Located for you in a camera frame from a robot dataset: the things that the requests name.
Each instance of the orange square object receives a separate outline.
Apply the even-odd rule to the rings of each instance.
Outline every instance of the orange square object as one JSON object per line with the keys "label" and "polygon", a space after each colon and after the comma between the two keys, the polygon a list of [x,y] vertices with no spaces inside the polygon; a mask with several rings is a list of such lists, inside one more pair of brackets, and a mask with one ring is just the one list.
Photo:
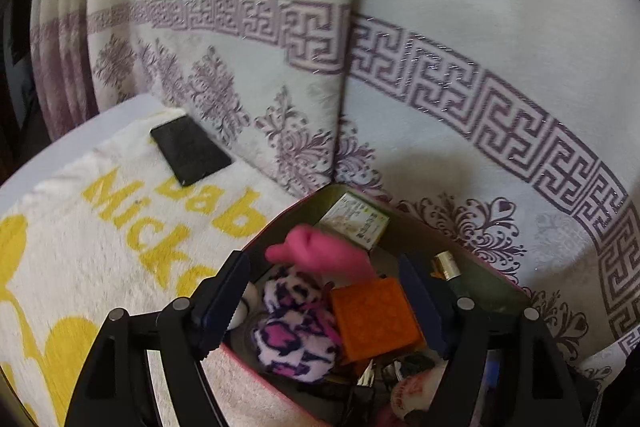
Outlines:
{"label": "orange square object", "polygon": [[398,279],[388,277],[331,290],[345,363],[372,359],[422,342]]}

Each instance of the pink and black patterned cloth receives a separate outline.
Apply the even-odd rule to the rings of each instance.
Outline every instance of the pink and black patterned cloth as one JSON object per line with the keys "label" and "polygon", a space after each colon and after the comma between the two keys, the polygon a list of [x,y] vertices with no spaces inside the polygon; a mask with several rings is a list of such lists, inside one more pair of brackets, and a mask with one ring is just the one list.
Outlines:
{"label": "pink and black patterned cloth", "polygon": [[264,304],[270,315],[252,331],[260,363],[277,375],[321,381],[342,342],[319,285],[309,274],[283,267],[266,282]]}

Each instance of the pink toy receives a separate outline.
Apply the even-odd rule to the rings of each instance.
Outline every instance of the pink toy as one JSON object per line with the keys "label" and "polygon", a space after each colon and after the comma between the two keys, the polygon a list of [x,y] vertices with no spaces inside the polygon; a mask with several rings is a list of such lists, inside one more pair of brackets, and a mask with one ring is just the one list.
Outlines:
{"label": "pink toy", "polygon": [[340,273],[352,283],[378,278],[362,248],[310,225],[293,227],[284,243],[271,245],[264,256],[270,263],[295,264],[309,273]]}

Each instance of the white table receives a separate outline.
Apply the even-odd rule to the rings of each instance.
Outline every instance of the white table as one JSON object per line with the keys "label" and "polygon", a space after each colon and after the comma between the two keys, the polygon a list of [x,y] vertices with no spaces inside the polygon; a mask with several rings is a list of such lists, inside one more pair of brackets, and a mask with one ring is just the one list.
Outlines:
{"label": "white table", "polygon": [[0,216],[37,183],[90,151],[139,118],[164,106],[150,94],[139,94],[83,123],[23,165],[0,187]]}

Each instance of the black smartphone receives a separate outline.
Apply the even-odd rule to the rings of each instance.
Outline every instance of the black smartphone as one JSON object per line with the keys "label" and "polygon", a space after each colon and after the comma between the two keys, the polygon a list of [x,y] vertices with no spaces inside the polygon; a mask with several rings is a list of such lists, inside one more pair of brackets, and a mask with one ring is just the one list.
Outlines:
{"label": "black smartphone", "polygon": [[231,157],[214,144],[189,116],[181,116],[151,130],[151,138],[183,187],[231,165]]}

